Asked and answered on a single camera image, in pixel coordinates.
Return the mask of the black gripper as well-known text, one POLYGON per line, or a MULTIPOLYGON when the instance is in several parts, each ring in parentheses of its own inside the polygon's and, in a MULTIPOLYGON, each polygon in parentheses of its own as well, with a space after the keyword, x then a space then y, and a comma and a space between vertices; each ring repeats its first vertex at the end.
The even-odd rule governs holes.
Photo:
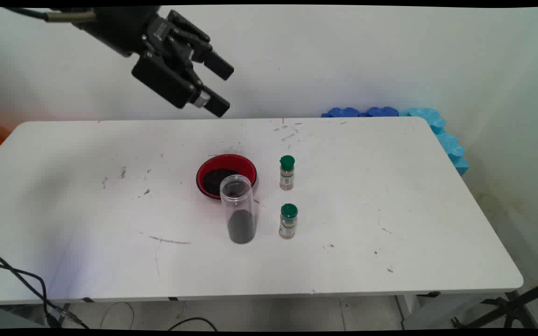
MULTIPOLYGON (((207 109, 216 117, 222 117, 231 108, 230 102, 201 81, 171 70, 161 57, 171 57, 171 49, 163 42, 149 41, 149 27, 161 18, 159 9, 160 7, 92 7, 94 21, 75 22, 73 26, 124 57, 134 53, 141 55, 132 69, 132 75, 175 108, 194 105, 207 109)), ((234 67, 216 53, 211 39, 203 30, 176 10, 171 10, 166 20, 170 23, 167 40, 172 47, 180 49, 186 67, 191 67, 192 62, 201 63, 221 79, 230 78, 234 67)))

